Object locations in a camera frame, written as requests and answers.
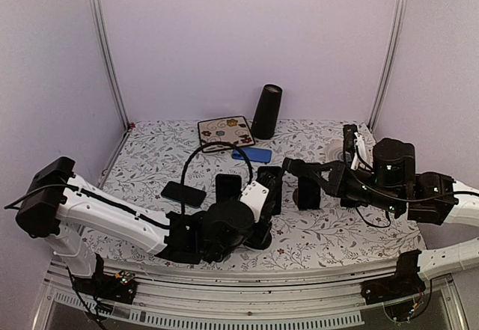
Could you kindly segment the black tall phone holder stand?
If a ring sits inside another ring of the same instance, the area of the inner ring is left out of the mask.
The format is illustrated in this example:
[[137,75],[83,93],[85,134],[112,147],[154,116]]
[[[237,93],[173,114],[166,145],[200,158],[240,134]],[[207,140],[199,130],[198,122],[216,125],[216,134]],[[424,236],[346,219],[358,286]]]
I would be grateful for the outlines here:
[[272,242],[271,229],[272,222],[270,221],[259,221],[258,223],[254,223],[252,227],[253,233],[245,241],[244,245],[255,250],[267,249]]

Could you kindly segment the blue edged black phone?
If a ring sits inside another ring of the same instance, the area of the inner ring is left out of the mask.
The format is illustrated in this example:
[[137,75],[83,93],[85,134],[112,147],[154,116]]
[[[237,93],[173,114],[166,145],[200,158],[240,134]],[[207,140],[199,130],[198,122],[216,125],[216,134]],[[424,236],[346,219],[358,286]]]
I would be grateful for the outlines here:
[[312,179],[298,179],[297,206],[299,210],[318,210],[321,202],[321,188]]

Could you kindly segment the small black phone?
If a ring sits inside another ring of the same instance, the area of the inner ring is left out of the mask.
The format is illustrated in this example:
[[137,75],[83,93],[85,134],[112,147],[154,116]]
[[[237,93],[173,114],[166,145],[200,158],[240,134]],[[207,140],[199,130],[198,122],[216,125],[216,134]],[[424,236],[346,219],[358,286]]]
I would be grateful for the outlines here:
[[217,174],[215,178],[216,202],[237,199],[241,194],[242,178],[236,174]]

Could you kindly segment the teal cased dark phone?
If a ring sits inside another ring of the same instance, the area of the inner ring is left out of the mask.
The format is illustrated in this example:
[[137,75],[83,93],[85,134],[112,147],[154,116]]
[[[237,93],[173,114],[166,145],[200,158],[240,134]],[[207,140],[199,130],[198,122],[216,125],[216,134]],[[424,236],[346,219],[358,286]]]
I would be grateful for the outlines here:
[[193,208],[199,208],[207,193],[203,190],[182,186],[180,183],[169,181],[160,195],[171,201],[183,202],[185,205]]

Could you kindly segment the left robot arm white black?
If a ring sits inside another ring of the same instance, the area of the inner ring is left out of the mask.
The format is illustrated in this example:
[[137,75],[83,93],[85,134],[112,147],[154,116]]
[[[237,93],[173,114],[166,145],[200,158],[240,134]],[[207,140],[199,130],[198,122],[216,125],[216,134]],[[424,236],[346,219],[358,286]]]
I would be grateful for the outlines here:
[[281,191],[279,167],[258,172],[237,197],[191,215],[150,211],[95,188],[65,156],[38,171],[20,199],[9,204],[29,236],[47,238],[71,221],[121,238],[173,263],[222,262],[241,245],[268,248],[271,218]]

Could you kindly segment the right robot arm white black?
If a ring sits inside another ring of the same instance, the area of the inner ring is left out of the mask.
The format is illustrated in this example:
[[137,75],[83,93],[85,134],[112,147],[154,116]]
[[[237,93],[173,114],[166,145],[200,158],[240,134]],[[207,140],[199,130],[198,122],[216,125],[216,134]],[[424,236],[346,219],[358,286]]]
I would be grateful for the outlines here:
[[376,207],[417,223],[478,225],[477,189],[437,172],[416,173],[412,144],[384,138],[373,146],[372,156],[370,169],[290,158],[282,168],[349,205]]

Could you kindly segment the brown round wooden coaster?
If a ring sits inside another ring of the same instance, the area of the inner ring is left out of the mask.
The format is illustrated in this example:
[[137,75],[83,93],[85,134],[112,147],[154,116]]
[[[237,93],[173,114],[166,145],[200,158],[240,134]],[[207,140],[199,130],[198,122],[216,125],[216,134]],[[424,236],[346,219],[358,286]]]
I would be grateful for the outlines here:
[[297,191],[294,191],[293,192],[293,202],[295,204],[298,204],[298,199],[299,199],[299,196],[298,196],[298,192]]

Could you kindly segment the black cylindrical speaker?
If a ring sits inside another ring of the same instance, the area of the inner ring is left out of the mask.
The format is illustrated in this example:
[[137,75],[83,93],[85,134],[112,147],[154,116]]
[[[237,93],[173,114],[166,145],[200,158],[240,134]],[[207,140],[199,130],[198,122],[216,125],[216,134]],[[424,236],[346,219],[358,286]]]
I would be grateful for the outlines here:
[[267,140],[274,136],[282,92],[277,85],[263,86],[251,123],[251,133],[255,138]]

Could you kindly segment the floral square ceramic plate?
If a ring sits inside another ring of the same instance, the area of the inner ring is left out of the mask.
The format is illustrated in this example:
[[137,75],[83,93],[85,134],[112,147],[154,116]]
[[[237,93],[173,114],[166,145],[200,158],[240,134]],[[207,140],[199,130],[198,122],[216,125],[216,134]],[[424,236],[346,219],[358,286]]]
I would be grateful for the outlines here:
[[222,141],[237,147],[250,147],[256,144],[250,126],[242,115],[201,120],[197,123],[200,144]]

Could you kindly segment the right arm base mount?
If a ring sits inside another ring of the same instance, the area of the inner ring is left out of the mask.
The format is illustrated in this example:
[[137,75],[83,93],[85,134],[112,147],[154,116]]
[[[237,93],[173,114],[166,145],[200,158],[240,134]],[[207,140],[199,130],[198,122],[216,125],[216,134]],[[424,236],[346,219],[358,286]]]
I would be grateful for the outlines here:
[[397,259],[393,275],[362,282],[361,296],[366,304],[388,302],[424,292],[426,285],[419,277],[418,265],[421,253],[421,250],[404,252]]

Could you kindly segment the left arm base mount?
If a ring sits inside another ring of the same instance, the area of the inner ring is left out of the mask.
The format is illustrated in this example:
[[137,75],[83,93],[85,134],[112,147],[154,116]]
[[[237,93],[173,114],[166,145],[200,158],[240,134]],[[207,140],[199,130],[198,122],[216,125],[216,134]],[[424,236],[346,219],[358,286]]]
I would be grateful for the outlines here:
[[104,273],[104,260],[98,254],[93,275],[90,278],[73,276],[72,288],[95,300],[104,299],[131,305],[136,295],[138,282],[135,274],[121,270],[114,275]]

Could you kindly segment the right aluminium frame post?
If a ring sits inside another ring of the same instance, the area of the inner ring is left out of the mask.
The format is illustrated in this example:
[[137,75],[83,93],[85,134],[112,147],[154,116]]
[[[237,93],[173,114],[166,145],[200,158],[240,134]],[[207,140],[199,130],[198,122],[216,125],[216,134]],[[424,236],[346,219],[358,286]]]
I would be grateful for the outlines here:
[[391,32],[386,48],[385,59],[382,66],[382,71],[379,77],[379,83],[376,89],[376,96],[373,101],[373,106],[370,116],[367,121],[367,127],[371,132],[374,132],[378,123],[382,107],[385,102],[388,84],[390,82],[391,74],[394,68],[394,60],[397,53],[398,43],[403,27],[403,21],[406,15],[408,0],[396,0],[394,12],[392,17]]

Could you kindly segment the aluminium frame post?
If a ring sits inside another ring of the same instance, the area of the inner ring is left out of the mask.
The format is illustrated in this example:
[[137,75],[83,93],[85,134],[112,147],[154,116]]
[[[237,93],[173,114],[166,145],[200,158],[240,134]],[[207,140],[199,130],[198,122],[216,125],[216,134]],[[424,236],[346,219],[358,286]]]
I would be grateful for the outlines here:
[[371,132],[374,132],[378,123],[382,107],[385,102],[388,84],[390,82],[391,74],[394,68],[394,60],[397,53],[398,43],[403,27],[403,21],[406,15],[408,0],[396,0],[394,12],[392,17],[391,32],[386,48],[385,59],[382,66],[382,71],[379,77],[379,83],[376,89],[376,96],[373,101],[373,106],[370,116],[367,121],[367,127]]
[[106,22],[103,15],[101,0],[89,0],[91,13],[94,21],[94,27],[97,33],[97,39],[100,47],[103,64],[106,71],[106,77],[112,93],[112,99],[115,109],[118,113],[120,124],[125,131],[129,130],[129,118],[123,96],[120,91],[117,73],[112,57],[111,47],[106,30]]

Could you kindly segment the left aluminium frame post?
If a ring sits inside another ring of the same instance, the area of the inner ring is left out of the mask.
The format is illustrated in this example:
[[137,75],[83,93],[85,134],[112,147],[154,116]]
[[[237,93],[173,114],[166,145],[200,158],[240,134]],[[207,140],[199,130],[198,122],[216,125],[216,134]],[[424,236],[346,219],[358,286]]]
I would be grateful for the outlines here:
[[91,13],[94,21],[94,27],[97,33],[97,39],[100,47],[103,64],[106,71],[106,77],[112,93],[112,99],[115,109],[118,113],[120,124],[125,131],[129,130],[129,118],[123,96],[120,91],[117,73],[112,57],[111,47],[106,30],[106,22],[103,15],[101,0],[89,0]]

